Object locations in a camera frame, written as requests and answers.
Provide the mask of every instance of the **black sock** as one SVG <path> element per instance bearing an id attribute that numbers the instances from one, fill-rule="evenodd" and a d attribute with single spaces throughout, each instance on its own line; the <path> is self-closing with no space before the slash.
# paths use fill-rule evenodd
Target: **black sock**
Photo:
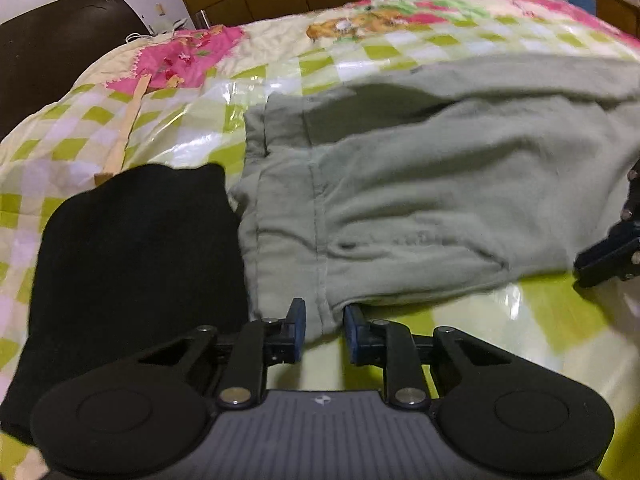
<path id="1" fill-rule="evenodd" d="M 29 335 L 0 427 L 31 444 L 52 386 L 201 324 L 248 320 L 238 218 L 224 171 L 148 165 L 66 200 L 44 230 Z"/>

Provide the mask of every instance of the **gray sweatshirt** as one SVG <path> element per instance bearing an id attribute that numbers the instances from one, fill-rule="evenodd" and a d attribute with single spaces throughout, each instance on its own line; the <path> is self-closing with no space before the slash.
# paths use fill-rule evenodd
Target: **gray sweatshirt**
<path id="1" fill-rule="evenodd" d="M 640 64 L 517 54 L 366 78 L 245 115 L 232 190 L 252 311 L 432 301 L 565 270 L 616 221 Z"/>

